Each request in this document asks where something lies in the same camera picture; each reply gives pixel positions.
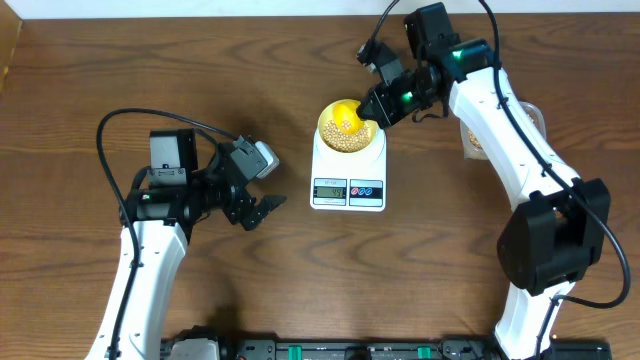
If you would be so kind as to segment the yellow plastic scoop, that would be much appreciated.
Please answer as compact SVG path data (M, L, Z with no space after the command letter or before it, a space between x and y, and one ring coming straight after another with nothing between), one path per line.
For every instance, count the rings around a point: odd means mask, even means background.
M333 108L333 120L338 129L345 135L355 135L364 127L364 122L357 114L358 106L358 101L344 100L337 103Z

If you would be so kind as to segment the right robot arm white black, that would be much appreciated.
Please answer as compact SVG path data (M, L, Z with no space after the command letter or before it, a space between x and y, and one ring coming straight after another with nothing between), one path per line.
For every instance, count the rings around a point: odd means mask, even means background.
M358 116L389 128L421 121L441 103L476 137L496 171L512 214L497 242L510 286L493 331L504 359L549 355L550 331L575 284L596 264L610 232L610 194L603 181L585 181L546 142L515 98L498 41L463 41L441 3L404 20L414 70L376 37L358 61L380 76Z

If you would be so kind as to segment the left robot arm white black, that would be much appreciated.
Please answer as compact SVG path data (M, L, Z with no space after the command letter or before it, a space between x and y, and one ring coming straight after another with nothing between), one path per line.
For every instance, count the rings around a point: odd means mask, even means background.
M285 202L251 196L246 186L279 160L262 141L238 137L216 144L199 168L197 129L154 131L150 166L135 176L120 210L121 254L91 359L158 359L172 286L196 223L220 209L251 231Z

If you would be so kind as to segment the white digital kitchen scale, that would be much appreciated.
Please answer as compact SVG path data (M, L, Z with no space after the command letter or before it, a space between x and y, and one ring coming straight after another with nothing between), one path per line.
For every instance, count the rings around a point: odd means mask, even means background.
M315 210L382 212L387 199L387 141L373 131L367 147L351 153L331 148L322 137L327 119L314 134L310 206Z

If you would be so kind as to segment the yellow plastic bowl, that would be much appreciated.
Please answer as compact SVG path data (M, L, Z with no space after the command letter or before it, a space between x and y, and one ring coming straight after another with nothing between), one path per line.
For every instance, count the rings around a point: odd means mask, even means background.
M378 131L378 125L375 121L363 120L359 117L364 122L364 127L360 131L351 136L342 133L333 120L333 108L337 103L344 100L352 99L338 100L322 111L317 130L321 140L329 148L341 153L354 153L363 150L373 142Z

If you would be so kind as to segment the clear container of soybeans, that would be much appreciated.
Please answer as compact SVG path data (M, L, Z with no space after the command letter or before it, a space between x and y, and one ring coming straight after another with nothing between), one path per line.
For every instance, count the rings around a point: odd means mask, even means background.
M537 130L540 132L542 137L546 139L547 138L546 124L540 109L535 105L525 101L520 101L520 105L525 111L525 113L527 114L527 116L529 117L529 119L531 120L531 122L535 125ZM462 145L464 150L464 157L466 159L473 159L473 160L487 160L488 157L484 152L480 142L475 137L474 133L463 121L460 121L459 124L460 124L461 140L462 140Z

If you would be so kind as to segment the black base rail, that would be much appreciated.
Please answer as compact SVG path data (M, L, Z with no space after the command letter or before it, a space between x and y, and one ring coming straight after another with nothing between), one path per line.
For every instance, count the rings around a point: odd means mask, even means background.
M160 345L162 359L220 360L427 360L504 359L491 337L427 340L280 339L273 333L217 333L211 327L183 330Z

